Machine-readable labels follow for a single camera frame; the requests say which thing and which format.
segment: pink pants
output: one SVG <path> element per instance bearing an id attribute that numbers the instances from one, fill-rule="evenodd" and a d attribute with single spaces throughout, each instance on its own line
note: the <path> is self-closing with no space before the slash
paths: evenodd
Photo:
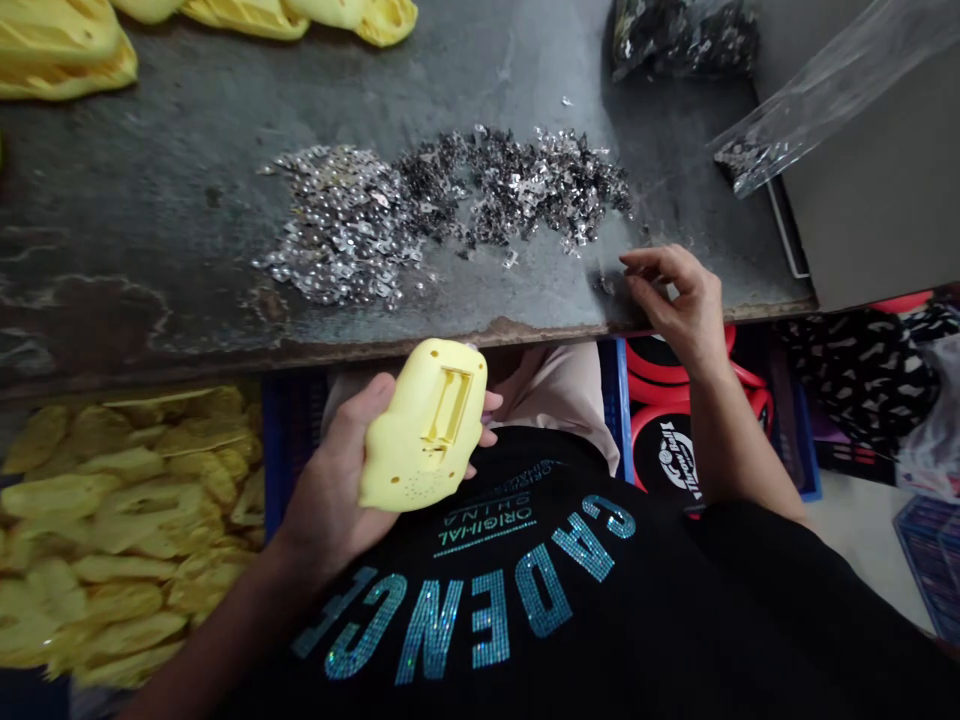
<path id="1" fill-rule="evenodd" d="M 399 369 L 387 369 L 396 376 Z M 337 408 L 360 392 L 373 376 L 369 370 L 336 373 L 323 409 L 321 436 Z M 620 464 L 620 451 L 603 421 L 600 356 L 595 342 L 524 351 L 520 366 L 490 388 L 503 395 L 490 428 L 523 425 L 564 430 L 588 440 L 607 460 L 610 475 Z"/>

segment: pile of yellow plastic parts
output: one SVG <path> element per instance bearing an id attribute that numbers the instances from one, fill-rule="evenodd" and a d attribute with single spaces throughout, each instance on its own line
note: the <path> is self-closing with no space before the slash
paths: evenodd
<path id="1" fill-rule="evenodd" d="M 259 388 L 35 412 L 0 468 L 0 668 L 142 685 L 264 543 Z"/>
<path id="2" fill-rule="evenodd" d="M 313 20 L 378 47 L 413 30 L 410 0 L 113 0 L 142 23 L 179 12 L 204 25 L 299 40 Z M 0 1 L 0 100 L 70 100 L 137 80 L 137 54 L 108 0 Z"/>

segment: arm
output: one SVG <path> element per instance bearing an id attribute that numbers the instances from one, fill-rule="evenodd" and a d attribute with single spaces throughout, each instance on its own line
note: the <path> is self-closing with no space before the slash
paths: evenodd
<path id="1" fill-rule="evenodd" d="M 690 375 L 697 478 L 707 502 L 750 500 L 806 524 L 800 495 L 727 359 L 720 279 L 677 245 L 634 250 L 620 260 L 634 299 Z M 657 280 L 673 283 L 680 295 L 665 300 L 652 284 Z"/>
<path id="2" fill-rule="evenodd" d="M 390 404 L 377 375 L 337 411 L 297 482 L 276 536 L 189 642 L 140 690 L 120 720 L 209 716 L 244 676 L 297 629 L 318 594 L 373 547 L 399 515 L 358 505 L 367 427 Z M 485 410 L 502 399 L 487 393 Z M 496 436 L 485 430 L 480 445 Z M 467 477 L 476 470 L 470 467 Z"/>

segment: yellow plastic toy casing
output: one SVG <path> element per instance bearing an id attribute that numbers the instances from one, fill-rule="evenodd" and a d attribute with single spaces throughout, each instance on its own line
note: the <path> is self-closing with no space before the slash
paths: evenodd
<path id="1" fill-rule="evenodd" d="M 410 0 L 368 0 L 355 32 L 371 45 L 396 45 L 413 32 L 420 11 Z"/>
<path id="2" fill-rule="evenodd" d="M 411 353 L 390 407 L 367 429 L 360 505 L 419 510 L 457 491 L 483 432 L 483 355 L 424 340 Z"/>
<path id="3" fill-rule="evenodd" d="M 396 45 L 417 24 L 410 0 L 285 0 L 297 15 L 330 27 L 353 30 L 377 47 Z"/>
<path id="4" fill-rule="evenodd" d="M 108 60 L 120 23 L 107 0 L 0 1 L 0 66 Z"/>
<path id="5" fill-rule="evenodd" d="M 136 81 L 137 54 L 121 33 L 116 54 L 98 65 L 0 64 L 0 100 L 72 100 Z"/>
<path id="6" fill-rule="evenodd" d="M 353 30 L 363 19 L 369 0 L 284 0 L 293 12 L 321 25 Z"/>
<path id="7" fill-rule="evenodd" d="M 114 7 L 144 25 L 162 23 L 183 5 L 183 0 L 111 0 Z"/>
<path id="8" fill-rule="evenodd" d="M 294 15 L 281 0 L 186 0 L 180 12 L 215 28 L 271 40 L 299 40 L 310 21 Z"/>

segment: rusty metal surface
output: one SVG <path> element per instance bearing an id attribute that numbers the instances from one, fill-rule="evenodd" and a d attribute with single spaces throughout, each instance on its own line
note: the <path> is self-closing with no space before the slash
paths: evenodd
<path id="1" fill-rule="evenodd" d="M 295 45 L 191 25 L 128 28 L 140 84 L 61 106 L 0 107 L 0 399 L 192 381 L 405 353 L 644 329 L 600 273 L 651 242 L 692 249 L 733 320 L 809 312 L 766 199 L 737 201 L 703 145 L 746 114 L 740 81 L 609 81 L 609 8 L 590 0 L 420 3 L 375 52 L 323 29 Z M 573 105 L 562 104 L 568 96 Z M 279 152 L 352 142 L 386 158 L 476 122 L 575 127 L 630 171 L 637 218 L 610 217 L 582 259 L 547 234 L 475 261 L 428 248 L 438 281 L 395 313 L 311 306 L 250 267 L 283 222 Z"/>

